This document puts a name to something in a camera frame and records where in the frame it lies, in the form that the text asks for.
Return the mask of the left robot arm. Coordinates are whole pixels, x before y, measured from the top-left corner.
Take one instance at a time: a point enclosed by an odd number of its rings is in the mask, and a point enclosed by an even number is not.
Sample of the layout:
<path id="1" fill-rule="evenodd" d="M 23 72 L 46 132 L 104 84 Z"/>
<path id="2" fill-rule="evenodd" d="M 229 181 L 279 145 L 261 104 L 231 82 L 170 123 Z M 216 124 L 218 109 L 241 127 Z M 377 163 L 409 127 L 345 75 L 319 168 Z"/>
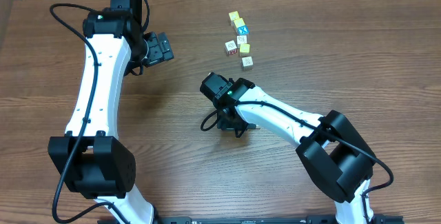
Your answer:
<path id="1" fill-rule="evenodd" d="M 117 114 L 123 78 L 169 61 L 164 33 L 148 32 L 147 0 L 111 0 L 88 10 L 78 32 L 85 44 L 85 67 L 78 99 L 63 136 L 49 140 L 48 154 L 60 179 L 57 189 L 92 199 L 115 223 L 158 223 L 156 208 L 135 184 L 136 161 L 120 141 Z"/>

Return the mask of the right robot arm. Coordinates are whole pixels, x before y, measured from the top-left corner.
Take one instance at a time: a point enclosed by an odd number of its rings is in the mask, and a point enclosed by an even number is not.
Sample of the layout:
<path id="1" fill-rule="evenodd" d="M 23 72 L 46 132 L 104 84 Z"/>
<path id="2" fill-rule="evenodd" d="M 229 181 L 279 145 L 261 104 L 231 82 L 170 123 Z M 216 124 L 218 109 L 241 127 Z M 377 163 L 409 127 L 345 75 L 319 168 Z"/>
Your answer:
<path id="1" fill-rule="evenodd" d="M 200 91 L 215 107 L 214 126 L 233 131 L 265 128 L 288 141 L 309 177 L 334 200 L 338 223 L 370 223 L 367 189 L 375 154 L 345 115 L 308 113 L 265 93 L 251 81 L 237 81 L 211 72 Z"/>

